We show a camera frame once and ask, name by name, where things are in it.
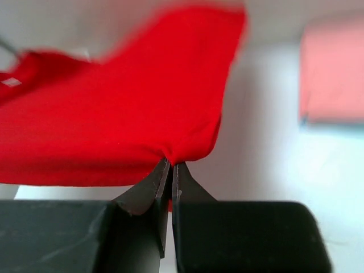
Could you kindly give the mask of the red t shirt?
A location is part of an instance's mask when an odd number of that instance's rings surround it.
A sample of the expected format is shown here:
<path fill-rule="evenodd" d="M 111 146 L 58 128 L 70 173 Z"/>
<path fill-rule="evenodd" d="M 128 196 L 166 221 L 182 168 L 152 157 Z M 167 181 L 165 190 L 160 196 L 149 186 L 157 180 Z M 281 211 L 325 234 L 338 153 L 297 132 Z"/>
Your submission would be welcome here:
<path fill-rule="evenodd" d="M 108 57 L 26 51 L 1 72 L 1 183 L 117 187 L 213 150 L 243 6 L 164 10 Z"/>

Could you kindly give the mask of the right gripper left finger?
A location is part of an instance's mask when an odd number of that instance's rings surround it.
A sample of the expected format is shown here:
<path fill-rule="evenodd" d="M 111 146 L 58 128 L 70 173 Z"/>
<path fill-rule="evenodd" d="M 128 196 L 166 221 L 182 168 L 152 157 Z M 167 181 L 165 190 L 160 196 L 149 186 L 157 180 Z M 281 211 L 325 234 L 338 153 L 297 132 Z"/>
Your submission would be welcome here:
<path fill-rule="evenodd" d="M 170 169 L 169 161 L 161 160 L 141 182 L 114 199 L 110 272 L 159 272 L 166 252 Z"/>

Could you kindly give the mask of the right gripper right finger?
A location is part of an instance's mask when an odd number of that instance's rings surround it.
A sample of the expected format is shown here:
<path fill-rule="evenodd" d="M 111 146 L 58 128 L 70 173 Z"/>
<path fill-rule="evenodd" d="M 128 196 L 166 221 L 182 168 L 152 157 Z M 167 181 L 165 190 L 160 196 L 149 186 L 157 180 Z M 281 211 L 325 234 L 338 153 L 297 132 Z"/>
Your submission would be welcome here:
<path fill-rule="evenodd" d="M 185 163 L 173 168 L 172 204 L 178 272 L 224 272 L 222 204 L 192 177 Z"/>

